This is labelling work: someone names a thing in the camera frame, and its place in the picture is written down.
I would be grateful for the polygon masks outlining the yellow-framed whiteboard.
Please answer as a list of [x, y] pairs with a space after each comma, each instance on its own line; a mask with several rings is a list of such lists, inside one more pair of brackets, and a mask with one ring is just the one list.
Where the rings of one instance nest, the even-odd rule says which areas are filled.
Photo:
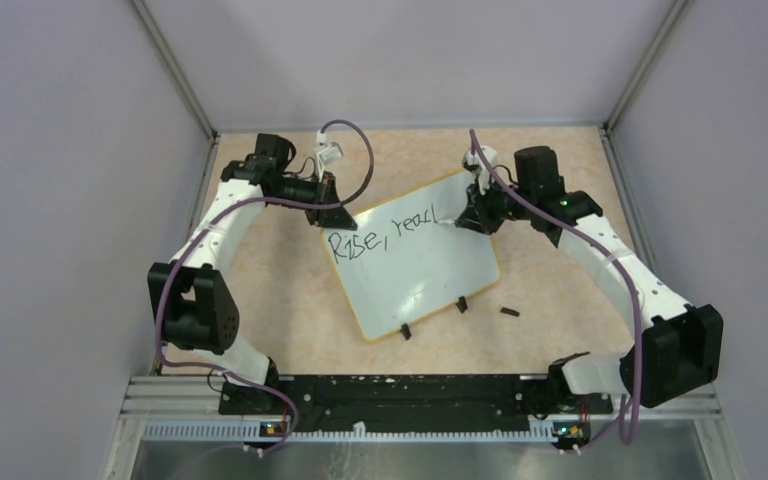
[[435, 224], [457, 218], [471, 183], [471, 174], [451, 173], [354, 214], [354, 231], [322, 231], [364, 340], [398, 333], [499, 281], [489, 236]]

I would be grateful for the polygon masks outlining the black marker cap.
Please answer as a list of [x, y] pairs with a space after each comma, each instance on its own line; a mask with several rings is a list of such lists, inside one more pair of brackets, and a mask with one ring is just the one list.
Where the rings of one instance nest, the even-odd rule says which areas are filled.
[[512, 316], [512, 317], [519, 317], [521, 315], [521, 313], [519, 311], [511, 309], [511, 308], [508, 308], [508, 307], [501, 307], [500, 308], [500, 313], [505, 314], [505, 315], [509, 315], [509, 316]]

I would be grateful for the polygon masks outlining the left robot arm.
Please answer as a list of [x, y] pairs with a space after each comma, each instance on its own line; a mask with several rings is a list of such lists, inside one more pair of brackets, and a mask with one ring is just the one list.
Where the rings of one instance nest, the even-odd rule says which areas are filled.
[[318, 133], [309, 177], [288, 172], [295, 153], [290, 140], [259, 134], [252, 153], [222, 170], [213, 202], [184, 246], [147, 275], [155, 346], [196, 352], [196, 366], [244, 385], [243, 401], [262, 414], [277, 407], [281, 388], [268, 378], [270, 358], [241, 333], [240, 310], [225, 280], [246, 231], [269, 205], [302, 210], [312, 226], [357, 228], [325, 168], [343, 157], [342, 147]]

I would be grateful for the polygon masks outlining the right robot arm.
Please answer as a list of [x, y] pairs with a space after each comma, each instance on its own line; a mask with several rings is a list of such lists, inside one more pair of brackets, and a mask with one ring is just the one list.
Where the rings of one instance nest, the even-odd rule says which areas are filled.
[[506, 184], [494, 150], [466, 151], [462, 165], [473, 181], [455, 226], [492, 235], [506, 221], [528, 222], [588, 273], [633, 336], [626, 353], [578, 353], [553, 362], [549, 404], [572, 412], [587, 395], [608, 394], [654, 408], [713, 383], [724, 329], [716, 308], [694, 306], [673, 291], [625, 245], [589, 194], [567, 191], [552, 148], [518, 150], [514, 163], [517, 179]]

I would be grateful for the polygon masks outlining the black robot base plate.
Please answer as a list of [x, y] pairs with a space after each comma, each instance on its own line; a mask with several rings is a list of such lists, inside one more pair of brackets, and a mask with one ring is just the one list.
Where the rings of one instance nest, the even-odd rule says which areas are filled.
[[490, 433], [525, 431], [551, 415], [611, 414], [600, 394], [567, 396], [543, 375], [297, 375], [274, 377], [270, 392], [223, 385], [222, 415], [274, 416], [299, 433]]

